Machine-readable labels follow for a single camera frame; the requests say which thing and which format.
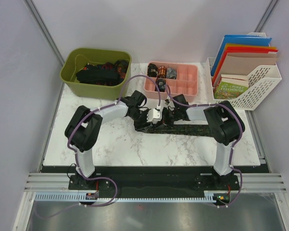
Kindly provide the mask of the dark green leaf-patterned tie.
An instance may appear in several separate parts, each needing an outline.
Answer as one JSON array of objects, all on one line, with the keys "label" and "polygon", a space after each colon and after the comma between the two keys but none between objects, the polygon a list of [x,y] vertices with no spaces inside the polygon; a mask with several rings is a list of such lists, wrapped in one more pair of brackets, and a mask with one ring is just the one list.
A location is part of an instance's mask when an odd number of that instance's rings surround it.
[{"label": "dark green leaf-patterned tie", "polygon": [[163,123],[153,124],[152,122],[136,123],[134,129],[138,132],[146,134],[170,134],[170,135],[186,135],[198,137],[212,137],[208,125],[190,125],[190,124],[171,124]]}]

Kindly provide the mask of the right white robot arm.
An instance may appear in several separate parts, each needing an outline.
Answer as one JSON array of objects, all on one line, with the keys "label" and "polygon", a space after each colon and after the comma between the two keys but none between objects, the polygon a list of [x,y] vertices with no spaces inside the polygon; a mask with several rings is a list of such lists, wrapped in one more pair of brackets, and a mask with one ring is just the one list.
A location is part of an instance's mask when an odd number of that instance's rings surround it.
[{"label": "right white robot arm", "polygon": [[172,99],[174,107],[162,109],[162,123],[168,127],[175,121],[206,121],[210,136],[217,142],[211,184],[223,189],[234,175],[234,148],[245,131],[245,125],[229,101],[216,104],[189,105],[184,95]]}]

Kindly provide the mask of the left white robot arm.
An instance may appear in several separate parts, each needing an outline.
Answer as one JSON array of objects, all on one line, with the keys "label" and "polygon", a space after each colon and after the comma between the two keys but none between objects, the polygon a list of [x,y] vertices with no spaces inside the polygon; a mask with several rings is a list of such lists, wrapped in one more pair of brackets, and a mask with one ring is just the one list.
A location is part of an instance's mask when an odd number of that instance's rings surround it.
[{"label": "left white robot arm", "polygon": [[92,148],[97,142],[101,126],[126,116],[139,119],[143,113],[141,108],[146,102],[145,95],[136,90],[131,96],[102,107],[90,109],[81,105],[76,109],[65,129],[65,136],[68,138],[68,148],[75,153],[76,169],[81,175],[79,183],[85,189],[92,189],[96,184],[96,177],[92,175],[95,171]]}]

